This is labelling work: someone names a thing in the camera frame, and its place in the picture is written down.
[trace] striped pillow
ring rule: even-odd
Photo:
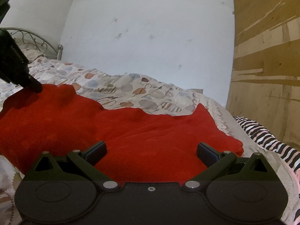
[[[238,116],[234,117],[234,119],[260,147],[279,154],[281,159],[283,159],[295,173],[297,172],[300,168],[299,151],[277,140],[268,129],[256,121]]]

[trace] screw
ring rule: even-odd
[[[154,187],[149,187],[148,190],[151,191],[151,192],[153,192],[156,189]]]
[[[114,189],[118,186],[118,183],[115,181],[106,181],[103,183],[103,187],[106,189]]]
[[[200,186],[200,183],[197,182],[197,181],[194,181],[194,180],[190,180],[190,181],[187,181],[185,183],[186,187],[190,188],[190,189],[195,189],[195,188],[198,188]]]

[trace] patterned duvet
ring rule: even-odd
[[[282,221],[293,224],[300,207],[297,177],[278,154],[257,145],[230,113],[213,99],[142,74],[111,76],[97,69],[85,69],[81,65],[47,59],[33,50],[26,51],[26,56],[33,61],[29,64],[30,74],[41,83],[72,84],[79,95],[98,101],[106,109],[133,107],[149,114],[179,116],[192,114],[198,104],[203,104],[221,131],[242,141],[243,156],[248,157],[258,151],[264,153],[289,194]],[[0,106],[20,89],[20,86],[1,81]],[[15,225],[21,221],[14,206],[14,192],[22,177],[4,156],[0,156],[0,225]]]

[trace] red blanket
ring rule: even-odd
[[[39,94],[22,89],[10,96],[0,113],[0,153],[23,173],[42,151],[65,155],[100,140],[108,153],[95,167],[119,182],[186,181],[206,169],[196,155],[199,142],[243,153],[201,104],[188,116],[106,110],[71,85],[43,85]]]

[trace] metal bed frame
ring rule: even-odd
[[[6,29],[10,33],[10,35],[12,36],[12,38],[15,40],[17,44],[23,43],[25,47],[34,46],[36,50],[39,50],[40,52],[43,53],[50,51],[56,56],[56,58],[50,58],[50,59],[57,59],[57,60],[62,59],[62,51],[63,51],[62,45],[58,45],[57,49],[55,49],[54,46],[42,36],[23,28],[6,27],[4,29]]]

